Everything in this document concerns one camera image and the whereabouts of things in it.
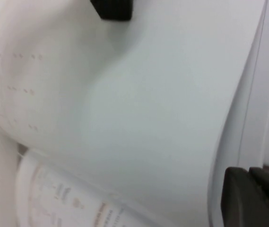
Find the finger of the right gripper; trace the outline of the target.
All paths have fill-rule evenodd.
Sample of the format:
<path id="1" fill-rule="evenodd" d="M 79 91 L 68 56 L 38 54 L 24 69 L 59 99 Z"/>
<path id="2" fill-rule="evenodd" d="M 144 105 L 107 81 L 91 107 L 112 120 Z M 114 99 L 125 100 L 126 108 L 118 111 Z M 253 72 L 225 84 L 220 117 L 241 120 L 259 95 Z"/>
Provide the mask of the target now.
<path id="1" fill-rule="evenodd" d="M 101 19 L 110 19 L 109 10 L 111 9 L 111 4 L 109 0 L 91 0 L 90 2 Z"/>
<path id="2" fill-rule="evenodd" d="M 132 0 L 113 0 L 112 7 L 114 20 L 131 20 Z"/>

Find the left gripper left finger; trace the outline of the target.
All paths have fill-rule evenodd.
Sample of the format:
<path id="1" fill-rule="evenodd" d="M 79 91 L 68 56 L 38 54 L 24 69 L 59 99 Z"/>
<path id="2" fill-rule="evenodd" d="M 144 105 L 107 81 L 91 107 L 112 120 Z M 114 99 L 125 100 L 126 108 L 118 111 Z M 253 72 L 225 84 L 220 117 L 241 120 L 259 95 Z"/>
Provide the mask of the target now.
<path id="1" fill-rule="evenodd" d="M 250 169 L 226 169 L 221 212 L 225 227 L 269 227 L 269 199 L 250 175 Z"/>

